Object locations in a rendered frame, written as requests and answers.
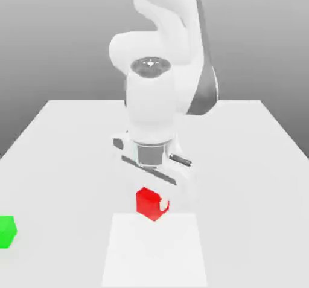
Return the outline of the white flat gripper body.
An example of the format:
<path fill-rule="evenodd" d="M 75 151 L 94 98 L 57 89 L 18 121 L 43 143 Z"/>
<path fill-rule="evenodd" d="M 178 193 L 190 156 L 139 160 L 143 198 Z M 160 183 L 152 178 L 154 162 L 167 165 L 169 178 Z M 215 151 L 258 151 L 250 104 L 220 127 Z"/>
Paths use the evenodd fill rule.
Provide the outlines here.
<path fill-rule="evenodd" d="M 131 191 L 145 187 L 164 197 L 193 197 L 193 162 L 187 158 L 164 155 L 161 165 L 146 167 L 121 155 L 120 163 L 121 176 Z"/>

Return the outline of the small red cube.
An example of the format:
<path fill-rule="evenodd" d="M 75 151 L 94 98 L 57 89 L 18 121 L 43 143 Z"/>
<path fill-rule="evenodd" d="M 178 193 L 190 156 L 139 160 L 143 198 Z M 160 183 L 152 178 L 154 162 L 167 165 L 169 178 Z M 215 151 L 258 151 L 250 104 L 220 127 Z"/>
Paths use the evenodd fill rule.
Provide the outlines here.
<path fill-rule="evenodd" d="M 169 210 L 169 207 L 166 211 L 160 210 L 159 202 L 161 199 L 158 193 L 142 187 L 136 192 L 136 211 L 155 222 Z"/>

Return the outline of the small green cube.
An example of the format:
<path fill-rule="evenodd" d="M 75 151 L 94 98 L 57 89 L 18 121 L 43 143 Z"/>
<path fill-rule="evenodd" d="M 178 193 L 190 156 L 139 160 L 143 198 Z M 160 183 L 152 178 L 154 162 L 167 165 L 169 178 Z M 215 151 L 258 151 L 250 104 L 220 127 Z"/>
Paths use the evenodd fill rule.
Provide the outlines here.
<path fill-rule="evenodd" d="M 0 216 L 0 249 L 7 249 L 17 234 L 14 216 Z"/>

